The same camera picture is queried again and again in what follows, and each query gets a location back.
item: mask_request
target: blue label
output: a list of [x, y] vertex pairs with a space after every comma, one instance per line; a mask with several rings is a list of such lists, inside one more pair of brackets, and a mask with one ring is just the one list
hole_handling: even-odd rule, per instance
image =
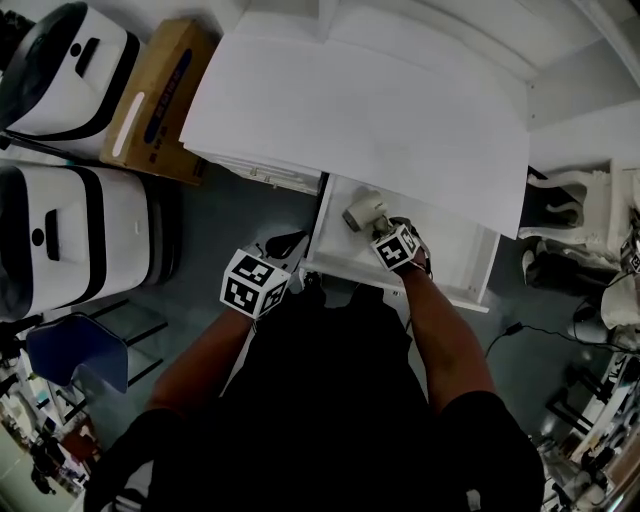
[[185, 50], [182, 57], [180, 57], [176, 68], [173, 70], [173, 73], [171, 73], [171, 77], [169, 78], [164, 91], [162, 91], [162, 96], [160, 96], [156, 109], [153, 111], [153, 116], [151, 116], [147, 129], [144, 132], [144, 141], [147, 144], [151, 144], [158, 134], [158, 130], [160, 129], [164, 115], [167, 112], [167, 108], [169, 108], [171, 99], [178, 88], [180, 80], [182, 80], [182, 77], [191, 63], [191, 55], [192, 52], [190, 49]]

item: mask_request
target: wrist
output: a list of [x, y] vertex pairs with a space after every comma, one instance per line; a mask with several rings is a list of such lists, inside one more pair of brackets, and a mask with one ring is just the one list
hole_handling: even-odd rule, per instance
[[402, 272], [399, 273], [400, 278], [406, 283], [407, 281], [415, 281], [416, 279], [428, 278], [427, 273], [413, 265], [407, 265], [406, 268], [402, 269]]

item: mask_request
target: sleeve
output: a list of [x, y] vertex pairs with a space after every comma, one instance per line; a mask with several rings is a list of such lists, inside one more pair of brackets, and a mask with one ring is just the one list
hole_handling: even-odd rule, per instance
[[544, 468], [535, 446], [498, 396], [462, 395], [436, 418], [449, 510], [538, 512]]
[[183, 437], [185, 421], [168, 409], [140, 415], [102, 456], [87, 483], [84, 510], [140, 510], [162, 486], [171, 465], [171, 441]]

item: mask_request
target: white cube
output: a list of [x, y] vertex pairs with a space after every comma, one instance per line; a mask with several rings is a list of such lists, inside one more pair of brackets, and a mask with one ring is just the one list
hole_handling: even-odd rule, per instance
[[398, 224], [389, 233], [374, 241], [371, 247], [382, 266], [387, 270], [393, 270], [411, 261], [420, 245], [407, 226]]
[[238, 249], [224, 271], [220, 300], [257, 319], [282, 301], [291, 274]]

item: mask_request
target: black cable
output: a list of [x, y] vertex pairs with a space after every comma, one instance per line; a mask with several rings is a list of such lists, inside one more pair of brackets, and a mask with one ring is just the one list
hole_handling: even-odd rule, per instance
[[[511, 329], [514, 329], [514, 332], [507, 333], [507, 331], [509, 331]], [[517, 324], [513, 324], [505, 332], [503, 332], [502, 334], [496, 336], [493, 339], [493, 341], [489, 345], [489, 348], [487, 348], [487, 351], [484, 353], [485, 359], [489, 357], [489, 353], [491, 352], [491, 349], [493, 348], [493, 346], [496, 344], [496, 342], [499, 339], [504, 338], [506, 336], [512, 336], [513, 334], [516, 334], [517, 332], [520, 332], [520, 331], [522, 331], [524, 329], [530, 329], [532, 331], [543, 332], [543, 333], [548, 334], [550, 336], [560, 336], [561, 338], [563, 338], [563, 339], [565, 339], [567, 341], [571, 341], [573, 343], [578, 343], [580, 345], [584, 345], [585, 347], [604, 349], [604, 350], [608, 350], [609, 352], [614, 352], [614, 353], [620, 352], [620, 353], [629, 354], [629, 355], [640, 355], [640, 352], [637, 352], [635, 350], [627, 350], [626, 348], [622, 348], [622, 347], [619, 347], [617, 345], [612, 345], [611, 343], [590, 343], [588, 341], [584, 341], [584, 340], [581, 340], [581, 339], [578, 339], [578, 338], [570, 338], [569, 336], [565, 336], [561, 332], [547, 331], [546, 329], [540, 329], [538, 327], [533, 327], [531, 325], [522, 325], [520, 322], [518, 322]]]
[[[613, 286], [614, 284], [619, 283], [620, 281], [622, 281], [625, 277], [628, 277], [630, 275], [632, 275], [632, 272], [629, 272], [628, 274], [624, 274], [623, 276], [620, 276], [618, 279], [613, 280], [611, 283], [609, 283], [606, 287], [605, 290], [607, 288], [610, 288], [611, 286]], [[497, 343], [497, 341], [501, 338], [504, 338], [506, 336], [513, 336], [514, 334], [524, 330], [524, 329], [530, 329], [532, 331], [538, 331], [538, 332], [543, 332], [545, 334], [548, 334], [550, 336], [560, 336], [561, 338], [567, 340], [567, 341], [571, 341], [573, 343], [579, 343], [580, 345], [584, 345], [587, 347], [592, 347], [592, 348], [598, 348], [598, 349], [604, 349], [604, 350], [608, 350], [610, 352], [614, 352], [614, 353], [623, 353], [623, 354], [630, 354], [630, 355], [640, 355], [640, 352], [637, 352], [635, 350], [627, 350], [623, 347], [619, 347], [617, 345], [613, 345], [611, 343], [589, 343], [588, 341], [584, 341], [581, 340], [580, 338], [578, 338], [577, 333], [576, 333], [576, 314], [578, 313], [578, 311], [580, 310], [580, 308], [587, 302], [587, 300], [589, 300], [589, 297], [586, 297], [576, 308], [574, 314], [573, 314], [573, 334], [574, 337], [570, 338], [569, 336], [565, 336], [564, 334], [557, 332], [557, 331], [547, 331], [546, 329], [541, 329], [540, 327], [533, 327], [531, 325], [523, 325], [521, 322], [518, 322], [516, 324], [513, 324], [510, 327], [507, 327], [507, 329], [500, 335], [496, 336], [493, 341], [489, 344], [489, 347], [487, 348], [486, 352], [484, 353], [484, 357], [485, 359], [489, 357], [489, 354], [491, 353], [491, 349], [493, 348], [493, 346]]]

